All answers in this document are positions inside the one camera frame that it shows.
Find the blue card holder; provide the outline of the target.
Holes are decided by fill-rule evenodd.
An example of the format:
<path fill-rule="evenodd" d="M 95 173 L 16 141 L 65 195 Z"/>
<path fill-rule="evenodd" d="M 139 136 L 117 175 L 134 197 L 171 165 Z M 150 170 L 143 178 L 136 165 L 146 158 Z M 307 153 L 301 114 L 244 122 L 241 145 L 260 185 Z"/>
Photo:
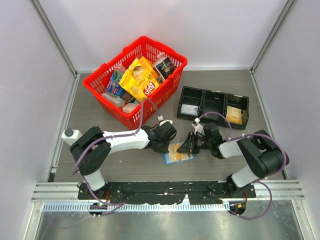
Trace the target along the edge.
<path fill-rule="evenodd" d="M 190 154 L 190 153 L 189 153 L 189 154 L 192 156 L 192 158 L 187 159 L 187 160 L 183 160 L 183 161 L 178 161 L 178 162 L 176 162 L 176 163 L 169 163 L 169 161 L 168 161 L 168 160 L 169 160 L 168 153 L 169 153 L 169 152 L 163 154 L 163 156 L 162 156 L 163 164 L 164 164 L 165 166 L 183 163 L 183 162 L 186 162 L 186 161 L 194 160 L 194 159 L 196 158 L 196 155 L 195 155 L 195 154 Z"/>

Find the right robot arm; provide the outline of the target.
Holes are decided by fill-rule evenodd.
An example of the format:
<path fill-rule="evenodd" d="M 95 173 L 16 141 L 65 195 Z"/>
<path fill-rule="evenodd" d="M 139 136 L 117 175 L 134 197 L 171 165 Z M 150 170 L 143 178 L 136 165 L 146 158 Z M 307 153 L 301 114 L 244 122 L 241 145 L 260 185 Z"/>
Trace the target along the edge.
<path fill-rule="evenodd" d="M 284 149 L 265 130 L 224 140 L 215 123 L 206 123 L 200 132 L 190 132 L 185 142 L 177 149 L 182 154 L 198 154 L 209 150 L 218 159 L 242 156 L 246 166 L 229 175 L 225 190 L 236 198 L 244 188 L 277 172 L 281 172 L 290 162 Z"/>

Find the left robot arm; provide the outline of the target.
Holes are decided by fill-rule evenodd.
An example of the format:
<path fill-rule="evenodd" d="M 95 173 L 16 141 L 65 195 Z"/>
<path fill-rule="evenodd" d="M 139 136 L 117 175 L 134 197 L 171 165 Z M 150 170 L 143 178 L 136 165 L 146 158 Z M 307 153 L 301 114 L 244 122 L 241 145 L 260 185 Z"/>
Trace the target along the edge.
<path fill-rule="evenodd" d="M 61 138 L 69 145 L 76 162 L 75 169 L 88 183 L 89 193 L 95 199 L 102 199 L 107 187 L 100 167 L 108 155 L 131 149 L 151 149 L 165 154 L 176 134 L 172 121 L 164 120 L 153 127 L 142 126 L 139 130 L 122 132 L 102 131 L 94 126 L 82 134 L 79 130 L 68 128 Z"/>

